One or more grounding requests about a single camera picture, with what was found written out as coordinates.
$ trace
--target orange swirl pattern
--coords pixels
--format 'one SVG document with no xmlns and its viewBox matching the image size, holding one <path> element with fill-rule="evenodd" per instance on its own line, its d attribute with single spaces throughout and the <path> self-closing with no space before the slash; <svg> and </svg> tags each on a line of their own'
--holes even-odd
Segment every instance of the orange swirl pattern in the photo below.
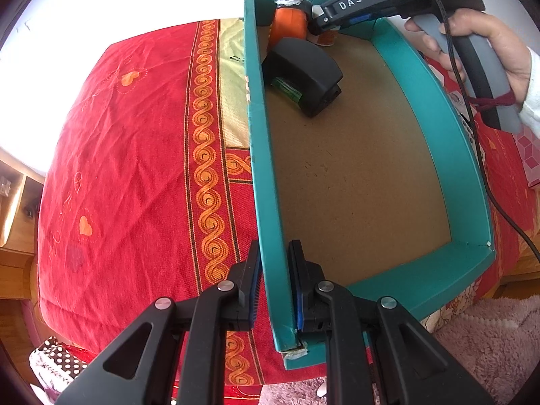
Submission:
<svg viewBox="0 0 540 405">
<path fill-rule="evenodd" d="M 193 151 L 193 158 L 197 163 L 194 179 L 200 189 L 195 199 L 202 213 L 199 216 L 199 228 L 205 234 L 202 239 L 202 253 L 209 261 L 205 266 L 205 276 L 211 284 L 225 280 L 228 268 L 222 263 L 228 255 L 227 243 L 219 236 L 225 229 L 225 222 L 216 212 L 221 206 L 221 197 L 214 190 L 218 183 L 218 174 L 212 165 L 216 160 L 215 150 L 211 144 L 215 142 L 214 132 L 210 129 L 214 123 L 211 110 L 214 108 L 212 100 L 212 46 L 214 46 L 215 21 L 203 21 L 196 53 L 197 67 L 195 72 L 195 88 L 193 101 L 195 111 L 192 121 L 197 128 L 193 132 L 193 141 L 198 145 Z"/>
<path fill-rule="evenodd" d="M 236 154 L 226 154 L 227 173 L 229 175 L 240 175 L 244 170 L 251 173 L 251 156 L 248 155 L 245 160 L 242 160 Z"/>
<path fill-rule="evenodd" d="M 255 380 L 246 373 L 249 361 L 241 353 L 244 350 L 244 340 L 236 332 L 227 332 L 225 367 L 230 370 L 229 382 L 233 385 L 253 385 Z"/>
</svg>

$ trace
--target white wall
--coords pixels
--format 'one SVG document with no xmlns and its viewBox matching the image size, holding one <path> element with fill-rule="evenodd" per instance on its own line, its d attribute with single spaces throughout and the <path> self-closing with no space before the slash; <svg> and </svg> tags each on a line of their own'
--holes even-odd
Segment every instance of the white wall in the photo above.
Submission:
<svg viewBox="0 0 540 405">
<path fill-rule="evenodd" d="M 191 21 L 241 17 L 243 1 L 33 0 L 0 51 L 0 146 L 47 171 L 65 116 L 109 44 Z M 518 0 L 484 1 L 540 52 L 540 32 Z"/>
</svg>

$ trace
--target red string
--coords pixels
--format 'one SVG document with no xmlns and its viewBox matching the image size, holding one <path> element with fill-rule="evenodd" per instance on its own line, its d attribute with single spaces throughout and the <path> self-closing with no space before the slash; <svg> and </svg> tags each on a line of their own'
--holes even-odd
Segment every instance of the red string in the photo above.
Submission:
<svg viewBox="0 0 540 405">
<path fill-rule="evenodd" d="M 495 106 L 510 106 L 516 103 L 516 96 L 512 90 L 494 99 L 477 99 L 469 97 L 469 102 L 473 104 L 478 111 L 485 111 Z"/>
</svg>

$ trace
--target gray handle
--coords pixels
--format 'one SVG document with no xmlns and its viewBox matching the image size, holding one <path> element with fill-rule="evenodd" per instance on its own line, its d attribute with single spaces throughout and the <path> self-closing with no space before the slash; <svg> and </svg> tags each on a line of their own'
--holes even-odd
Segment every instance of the gray handle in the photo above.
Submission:
<svg viewBox="0 0 540 405">
<path fill-rule="evenodd" d="M 442 51 L 448 53 L 446 36 L 439 31 L 441 23 L 435 15 L 418 15 L 413 20 L 426 34 L 435 38 Z M 476 34 L 455 36 L 454 46 L 454 54 L 463 63 L 467 74 L 465 88 L 469 96 L 497 98 L 510 91 L 506 71 L 485 37 Z M 481 112 L 486 125 L 511 133 L 522 130 L 518 113 L 518 106 L 515 104 L 497 106 Z"/>
</svg>

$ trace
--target white sleeve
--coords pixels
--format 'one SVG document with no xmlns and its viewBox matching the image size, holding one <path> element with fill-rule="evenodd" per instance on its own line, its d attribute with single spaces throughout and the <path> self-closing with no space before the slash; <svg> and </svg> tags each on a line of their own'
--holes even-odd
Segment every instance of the white sleeve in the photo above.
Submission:
<svg viewBox="0 0 540 405">
<path fill-rule="evenodd" d="M 540 57 L 531 52 L 531 80 L 519 118 L 540 138 Z"/>
</svg>

